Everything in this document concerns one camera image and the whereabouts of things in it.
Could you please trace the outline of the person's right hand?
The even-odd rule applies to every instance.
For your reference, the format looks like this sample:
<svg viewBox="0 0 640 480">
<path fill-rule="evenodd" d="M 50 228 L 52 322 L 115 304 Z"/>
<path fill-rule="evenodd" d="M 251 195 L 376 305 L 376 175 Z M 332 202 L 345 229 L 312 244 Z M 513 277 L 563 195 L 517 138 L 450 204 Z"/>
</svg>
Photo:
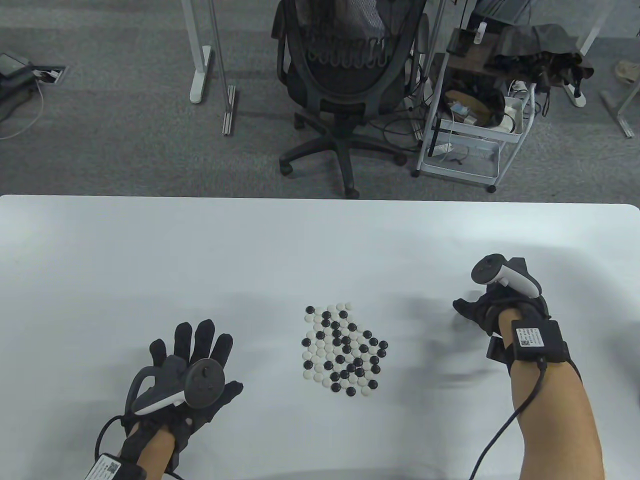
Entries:
<svg viewBox="0 0 640 480">
<path fill-rule="evenodd" d="M 476 323 L 489 336 L 505 335 L 499 326 L 499 316 L 507 310 L 519 311 L 521 318 L 532 316 L 538 321 L 551 318 L 544 297 L 530 298 L 500 283 L 488 285 L 477 301 L 459 298 L 453 301 L 452 306 L 460 316 Z"/>
</svg>

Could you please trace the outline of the person's left hand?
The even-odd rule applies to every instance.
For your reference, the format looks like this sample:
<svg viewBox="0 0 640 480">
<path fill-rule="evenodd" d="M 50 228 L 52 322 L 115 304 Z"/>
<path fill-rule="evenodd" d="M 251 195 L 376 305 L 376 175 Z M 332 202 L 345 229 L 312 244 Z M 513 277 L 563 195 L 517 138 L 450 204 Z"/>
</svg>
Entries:
<svg viewBox="0 0 640 480">
<path fill-rule="evenodd" d="M 164 450 L 155 467 L 147 461 L 147 478 L 173 474 L 192 436 L 243 392 L 242 382 L 226 382 L 233 346 L 233 336 L 216 334 L 210 318 L 196 328 L 180 323 L 172 353 L 160 338 L 149 346 L 151 365 L 132 380 L 121 419 L 124 459 L 141 464 L 152 450 Z"/>
</svg>

